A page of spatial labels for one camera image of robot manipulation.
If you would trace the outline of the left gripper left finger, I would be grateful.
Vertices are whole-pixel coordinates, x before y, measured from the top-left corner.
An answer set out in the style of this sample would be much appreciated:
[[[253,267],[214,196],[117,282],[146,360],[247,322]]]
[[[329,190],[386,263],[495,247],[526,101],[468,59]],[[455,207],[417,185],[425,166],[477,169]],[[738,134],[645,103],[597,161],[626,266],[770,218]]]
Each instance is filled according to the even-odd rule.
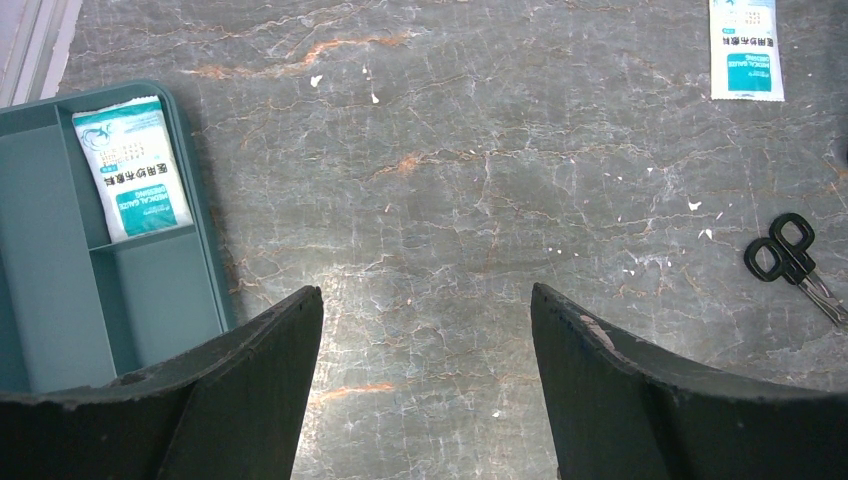
[[[1,396],[5,479],[287,479],[324,305],[306,286],[105,386]]]

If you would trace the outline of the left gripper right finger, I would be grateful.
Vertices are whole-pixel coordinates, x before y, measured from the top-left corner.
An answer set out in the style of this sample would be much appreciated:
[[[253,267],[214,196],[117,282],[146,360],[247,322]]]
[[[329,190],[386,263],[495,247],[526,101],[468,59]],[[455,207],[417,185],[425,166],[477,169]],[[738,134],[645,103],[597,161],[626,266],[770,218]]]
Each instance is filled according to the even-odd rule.
[[[689,360],[548,285],[531,299],[562,479],[843,479],[847,396]]]

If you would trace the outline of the teal plastic tray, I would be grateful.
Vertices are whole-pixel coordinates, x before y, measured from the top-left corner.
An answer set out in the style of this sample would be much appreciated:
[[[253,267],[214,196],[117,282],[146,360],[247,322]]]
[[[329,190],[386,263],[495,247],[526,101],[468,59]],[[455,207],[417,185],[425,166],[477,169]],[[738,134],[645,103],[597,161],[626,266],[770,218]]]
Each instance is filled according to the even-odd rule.
[[[193,221],[112,240],[74,114],[162,104]],[[101,387],[232,330],[236,318],[188,118],[134,80],[1,112],[1,389]]]

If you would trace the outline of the black handled scissors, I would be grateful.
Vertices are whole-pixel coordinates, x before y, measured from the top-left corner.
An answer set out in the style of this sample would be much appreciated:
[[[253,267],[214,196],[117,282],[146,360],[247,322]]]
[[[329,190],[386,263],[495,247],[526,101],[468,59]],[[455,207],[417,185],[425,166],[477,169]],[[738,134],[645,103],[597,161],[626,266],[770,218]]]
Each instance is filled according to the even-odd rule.
[[[819,307],[838,328],[847,329],[847,309],[815,272],[816,262],[808,254],[815,240],[810,223],[800,214],[786,212],[778,215],[766,237],[756,238],[746,247],[743,261],[748,271],[763,282],[783,278],[798,287]],[[758,252],[766,249],[773,258],[771,268],[764,269],[757,261]]]

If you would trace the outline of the small teal wipe sachet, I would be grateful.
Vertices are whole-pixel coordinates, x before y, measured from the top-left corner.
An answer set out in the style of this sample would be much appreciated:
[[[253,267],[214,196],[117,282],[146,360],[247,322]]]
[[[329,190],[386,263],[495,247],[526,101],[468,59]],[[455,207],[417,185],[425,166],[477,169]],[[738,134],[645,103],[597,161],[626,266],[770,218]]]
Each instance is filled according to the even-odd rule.
[[[710,0],[710,97],[785,100],[774,0]]]

